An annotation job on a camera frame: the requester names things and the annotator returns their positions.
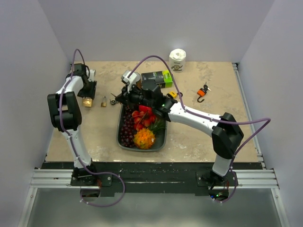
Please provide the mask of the large brass padlock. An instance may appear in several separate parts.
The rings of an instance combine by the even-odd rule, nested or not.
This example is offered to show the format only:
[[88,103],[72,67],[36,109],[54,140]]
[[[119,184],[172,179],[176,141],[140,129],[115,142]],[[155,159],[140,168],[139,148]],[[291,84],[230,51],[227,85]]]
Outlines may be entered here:
[[84,97],[82,99],[82,106],[85,108],[91,108],[93,106],[93,99],[90,97]]

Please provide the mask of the small brass padlock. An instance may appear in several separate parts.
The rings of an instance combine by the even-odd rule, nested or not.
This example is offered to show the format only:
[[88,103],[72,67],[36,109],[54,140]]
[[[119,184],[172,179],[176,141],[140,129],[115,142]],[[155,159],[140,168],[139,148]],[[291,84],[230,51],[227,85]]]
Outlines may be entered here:
[[106,96],[102,97],[100,106],[101,107],[106,107],[107,106],[107,97]]

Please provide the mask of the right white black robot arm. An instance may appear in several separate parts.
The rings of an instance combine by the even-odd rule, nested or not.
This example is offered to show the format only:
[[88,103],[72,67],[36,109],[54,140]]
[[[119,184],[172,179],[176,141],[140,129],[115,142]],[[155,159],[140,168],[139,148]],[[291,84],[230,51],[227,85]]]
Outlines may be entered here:
[[190,126],[210,136],[216,153],[211,181],[221,186],[228,180],[227,173],[232,159],[244,137],[233,115],[209,114],[186,107],[180,101],[163,95],[153,80],[144,81],[140,87],[126,83],[121,93],[115,96],[115,100],[126,106],[150,107],[152,112],[163,120]]

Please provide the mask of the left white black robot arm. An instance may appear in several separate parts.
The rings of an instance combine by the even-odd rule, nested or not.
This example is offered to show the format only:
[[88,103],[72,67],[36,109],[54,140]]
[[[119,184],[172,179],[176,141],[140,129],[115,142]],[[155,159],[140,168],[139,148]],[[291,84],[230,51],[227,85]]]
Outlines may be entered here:
[[87,106],[92,107],[97,85],[95,74],[86,64],[77,63],[66,76],[62,88],[47,96],[51,123],[63,134],[73,156],[72,182],[82,186],[91,186],[98,181],[96,168],[82,137],[82,115],[77,100],[78,97],[83,98],[88,102]]

